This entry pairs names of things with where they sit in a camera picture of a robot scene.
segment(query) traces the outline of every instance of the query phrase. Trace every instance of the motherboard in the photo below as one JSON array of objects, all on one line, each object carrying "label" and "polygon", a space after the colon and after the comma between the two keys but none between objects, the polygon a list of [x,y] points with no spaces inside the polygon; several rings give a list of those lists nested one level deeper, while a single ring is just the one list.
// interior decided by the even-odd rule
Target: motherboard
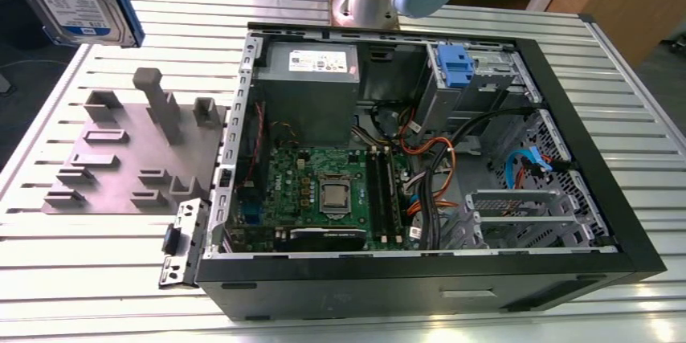
[{"label": "motherboard", "polygon": [[242,224],[228,230],[233,249],[405,249],[394,184],[404,165],[388,149],[273,148],[265,200],[241,203]]}]

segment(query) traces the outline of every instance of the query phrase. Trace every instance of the expansion slot bracket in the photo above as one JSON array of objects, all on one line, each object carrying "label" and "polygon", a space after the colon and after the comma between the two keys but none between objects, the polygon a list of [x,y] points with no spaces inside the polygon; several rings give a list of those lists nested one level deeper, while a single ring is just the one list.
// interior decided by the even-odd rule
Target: expansion slot bracket
[{"label": "expansion slot bracket", "polygon": [[176,220],[164,235],[164,264],[160,289],[197,288],[194,272],[202,250],[204,228],[209,217],[209,205],[200,198],[180,203]]}]

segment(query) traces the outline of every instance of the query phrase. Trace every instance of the aluminum table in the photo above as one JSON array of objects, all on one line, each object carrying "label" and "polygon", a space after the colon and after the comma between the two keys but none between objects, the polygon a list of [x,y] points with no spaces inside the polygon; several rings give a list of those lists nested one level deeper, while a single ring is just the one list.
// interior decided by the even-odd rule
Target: aluminum table
[{"label": "aluminum table", "polygon": [[324,25],[325,0],[133,0],[139,49],[81,46],[0,174],[0,340],[686,341],[686,141],[605,36],[575,15],[445,7],[401,29],[536,39],[668,271],[545,312],[230,322],[201,290],[160,291],[172,215],[46,215],[90,90],[143,102],[157,67],[180,104],[228,105],[249,21]]}]

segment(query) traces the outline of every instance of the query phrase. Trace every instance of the blue drive latch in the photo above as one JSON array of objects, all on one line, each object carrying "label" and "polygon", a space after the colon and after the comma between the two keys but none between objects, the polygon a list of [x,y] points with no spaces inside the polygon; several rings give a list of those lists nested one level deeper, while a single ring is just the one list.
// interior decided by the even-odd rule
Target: blue drive latch
[{"label": "blue drive latch", "polygon": [[460,45],[437,45],[437,65],[448,88],[465,88],[473,78],[473,59]]}]

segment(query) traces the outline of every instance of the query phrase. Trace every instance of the ram slot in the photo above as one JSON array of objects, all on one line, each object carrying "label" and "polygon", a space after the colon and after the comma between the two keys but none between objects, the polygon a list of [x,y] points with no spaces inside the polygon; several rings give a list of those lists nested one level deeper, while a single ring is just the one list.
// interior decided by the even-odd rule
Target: ram slot
[{"label": "ram slot", "polygon": [[378,172],[378,197],[381,198],[381,213],[384,214],[384,236],[392,238],[394,237],[393,198],[390,197],[388,162],[382,153],[376,156],[376,171]]},{"label": "ram slot", "polygon": [[390,216],[392,216],[392,226],[389,227],[390,231],[394,231],[393,235],[397,235],[397,230],[400,229],[400,202],[398,202],[398,188],[397,181],[394,180],[394,161],[393,154],[389,150],[385,151],[385,160],[388,165],[388,179],[389,179],[389,197],[392,199],[390,202]]},{"label": "ram slot", "polygon": [[384,219],[381,213],[381,202],[378,194],[378,171],[376,169],[376,153],[366,152],[366,200],[368,213],[372,220],[373,239],[378,240],[384,234]]}]

